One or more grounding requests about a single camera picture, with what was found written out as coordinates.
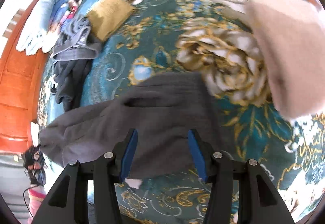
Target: beige folded towel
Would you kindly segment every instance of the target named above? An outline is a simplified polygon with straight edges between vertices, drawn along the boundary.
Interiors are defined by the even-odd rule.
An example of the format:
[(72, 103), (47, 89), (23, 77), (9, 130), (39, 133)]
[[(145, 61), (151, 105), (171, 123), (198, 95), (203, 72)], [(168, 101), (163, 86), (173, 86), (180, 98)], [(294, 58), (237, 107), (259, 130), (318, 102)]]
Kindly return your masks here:
[(124, 0), (99, 0), (86, 17), (91, 32), (104, 42), (132, 14), (134, 7)]
[(246, 13), (265, 59), (273, 103), (296, 118), (325, 107), (325, 34), (304, 0), (249, 0)]

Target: black cable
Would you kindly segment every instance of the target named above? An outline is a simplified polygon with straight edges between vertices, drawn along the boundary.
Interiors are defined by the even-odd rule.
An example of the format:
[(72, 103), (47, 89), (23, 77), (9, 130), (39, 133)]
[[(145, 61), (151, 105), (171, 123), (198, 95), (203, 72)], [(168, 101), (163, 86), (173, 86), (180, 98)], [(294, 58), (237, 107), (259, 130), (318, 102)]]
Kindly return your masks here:
[(28, 205), (27, 205), (27, 203), (26, 203), (25, 192), (26, 192), (27, 190), (32, 189), (32, 188), (37, 187), (37, 186), (40, 186), (40, 185), (35, 185), (35, 186), (32, 186), (32, 187), (29, 187), (29, 188), (25, 189), (24, 192), (22, 193), (22, 196), (23, 196), (23, 198), (24, 198), (25, 205), (26, 205), (26, 207), (27, 207), (27, 209), (28, 209), (28, 211), (29, 211), (29, 214), (31, 215), (32, 218), (34, 218), (34, 216), (33, 216), (32, 213), (30, 212), (29, 207), (28, 207)]

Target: light blue pillow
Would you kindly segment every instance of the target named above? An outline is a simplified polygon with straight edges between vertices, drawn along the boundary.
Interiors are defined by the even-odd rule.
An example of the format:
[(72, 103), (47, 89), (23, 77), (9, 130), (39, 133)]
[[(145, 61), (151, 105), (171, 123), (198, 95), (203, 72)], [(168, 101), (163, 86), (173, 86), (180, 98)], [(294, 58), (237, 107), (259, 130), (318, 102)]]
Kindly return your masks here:
[(16, 46), (18, 51), (26, 50), (27, 55), (33, 55), (43, 46), (51, 12), (57, 1), (59, 0), (39, 0), (37, 2), (18, 40)]

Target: wooden headboard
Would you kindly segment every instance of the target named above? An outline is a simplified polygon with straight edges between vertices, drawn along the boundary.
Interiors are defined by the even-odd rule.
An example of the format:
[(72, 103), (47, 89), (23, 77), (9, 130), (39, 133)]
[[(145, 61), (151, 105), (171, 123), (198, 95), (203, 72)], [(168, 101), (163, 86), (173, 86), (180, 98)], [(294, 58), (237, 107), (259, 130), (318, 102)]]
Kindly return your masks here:
[(27, 56), (16, 45), (38, 0), (22, 14), (0, 58), (0, 152), (23, 153), (33, 142), (30, 122), (37, 120), (42, 73), (47, 54)]

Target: yellow folded cloth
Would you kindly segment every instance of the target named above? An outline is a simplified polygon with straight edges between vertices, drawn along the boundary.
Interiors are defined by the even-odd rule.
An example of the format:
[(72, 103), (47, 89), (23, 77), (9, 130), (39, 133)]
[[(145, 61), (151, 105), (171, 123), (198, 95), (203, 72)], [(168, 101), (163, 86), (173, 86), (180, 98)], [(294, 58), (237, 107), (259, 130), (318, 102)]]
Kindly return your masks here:
[(134, 7), (124, 0), (100, 0), (86, 17), (91, 23), (91, 32), (104, 42), (133, 11)]

